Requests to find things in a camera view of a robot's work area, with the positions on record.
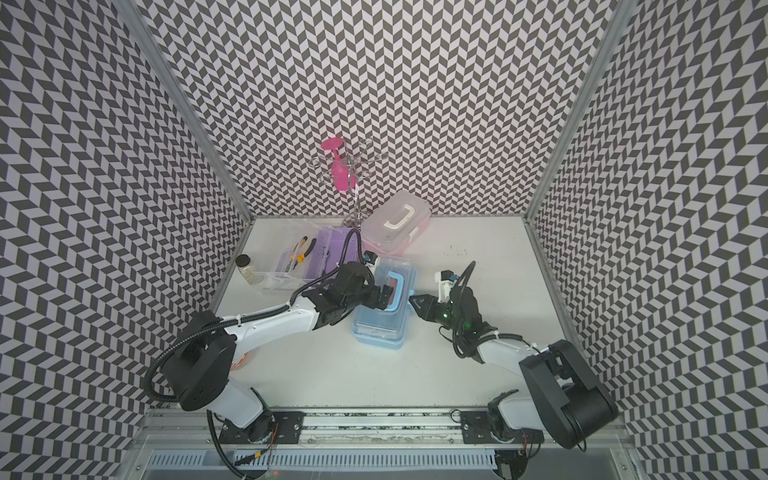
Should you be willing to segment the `blue toolbox clear lid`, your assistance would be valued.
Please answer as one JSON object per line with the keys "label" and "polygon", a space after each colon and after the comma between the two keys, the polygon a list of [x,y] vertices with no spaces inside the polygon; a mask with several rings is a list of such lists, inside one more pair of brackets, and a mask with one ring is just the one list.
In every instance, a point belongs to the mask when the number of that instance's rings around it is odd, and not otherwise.
{"label": "blue toolbox clear lid", "polygon": [[412,310],[408,298],[417,276],[415,265],[404,258],[379,258],[374,279],[386,298],[373,309],[359,307],[355,311],[352,333],[359,342],[392,350],[403,345]]}

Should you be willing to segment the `pink toolbox clear lid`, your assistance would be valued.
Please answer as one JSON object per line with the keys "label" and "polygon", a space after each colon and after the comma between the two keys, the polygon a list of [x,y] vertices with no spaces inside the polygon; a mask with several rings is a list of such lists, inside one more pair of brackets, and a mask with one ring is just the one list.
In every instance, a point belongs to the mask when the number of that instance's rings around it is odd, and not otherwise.
{"label": "pink toolbox clear lid", "polygon": [[431,207],[425,200],[399,191],[362,222],[362,239],[380,255],[401,256],[424,233],[430,218]]}

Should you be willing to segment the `purple toolbox clear lid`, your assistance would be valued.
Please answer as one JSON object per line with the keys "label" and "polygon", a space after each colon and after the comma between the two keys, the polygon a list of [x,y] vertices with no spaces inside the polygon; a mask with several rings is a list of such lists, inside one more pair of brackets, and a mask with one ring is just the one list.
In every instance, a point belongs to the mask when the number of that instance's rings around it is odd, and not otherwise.
{"label": "purple toolbox clear lid", "polygon": [[251,259],[251,285],[258,290],[294,290],[336,268],[341,254],[354,260],[349,230],[303,219],[259,220],[245,254]]}

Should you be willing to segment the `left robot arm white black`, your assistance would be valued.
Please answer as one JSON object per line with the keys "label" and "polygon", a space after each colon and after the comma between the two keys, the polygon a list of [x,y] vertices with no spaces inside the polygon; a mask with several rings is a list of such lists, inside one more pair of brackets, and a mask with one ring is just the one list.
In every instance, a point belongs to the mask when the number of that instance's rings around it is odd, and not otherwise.
{"label": "left robot arm white black", "polygon": [[199,312],[150,363],[141,389],[154,401],[219,416],[249,442],[261,442],[275,428],[273,413],[254,388],[230,378],[232,365],[284,337],[333,326],[358,307],[385,310],[394,294],[389,280],[375,281],[369,264],[351,261],[299,287],[273,309],[228,317]]}

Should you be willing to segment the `yellow black pliers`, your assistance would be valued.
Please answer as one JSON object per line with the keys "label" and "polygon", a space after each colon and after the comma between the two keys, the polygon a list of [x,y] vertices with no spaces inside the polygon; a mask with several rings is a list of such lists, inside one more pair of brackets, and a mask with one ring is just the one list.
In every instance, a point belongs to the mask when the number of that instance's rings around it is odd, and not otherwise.
{"label": "yellow black pliers", "polygon": [[296,269],[299,264],[304,263],[307,257],[313,252],[316,241],[317,239],[315,237],[309,238],[308,236],[304,236],[290,254],[285,271],[290,272]]}

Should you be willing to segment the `pink cup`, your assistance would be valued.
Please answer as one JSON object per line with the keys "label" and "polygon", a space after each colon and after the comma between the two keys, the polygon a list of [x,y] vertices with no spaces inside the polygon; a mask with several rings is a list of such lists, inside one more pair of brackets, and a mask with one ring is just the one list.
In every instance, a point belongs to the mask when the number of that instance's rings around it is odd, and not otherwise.
{"label": "pink cup", "polygon": [[328,138],[321,143],[321,148],[332,156],[331,176],[334,188],[339,192],[348,192],[356,188],[357,179],[349,163],[341,156],[344,140],[339,137]]}

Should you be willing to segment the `small glass jar black lid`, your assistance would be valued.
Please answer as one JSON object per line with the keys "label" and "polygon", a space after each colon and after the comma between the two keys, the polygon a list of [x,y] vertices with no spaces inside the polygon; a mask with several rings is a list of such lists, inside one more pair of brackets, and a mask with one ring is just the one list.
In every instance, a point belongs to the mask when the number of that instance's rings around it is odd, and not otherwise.
{"label": "small glass jar black lid", "polygon": [[235,265],[246,283],[257,287],[262,282],[262,276],[258,273],[254,261],[248,254],[240,254],[235,258]]}

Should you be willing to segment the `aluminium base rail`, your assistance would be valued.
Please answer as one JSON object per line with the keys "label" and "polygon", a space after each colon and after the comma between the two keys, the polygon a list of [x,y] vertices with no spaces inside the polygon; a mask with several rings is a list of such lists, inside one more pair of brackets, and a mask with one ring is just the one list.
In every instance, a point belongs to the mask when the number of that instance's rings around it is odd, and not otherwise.
{"label": "aluminium base rail", "polygon": [[250,443],[203,414],[150,411],[118,479],[468,478],[644,479],[614,421],[566,450],[525,431],[498,441],[477,408],[279,409],[276,430]]}

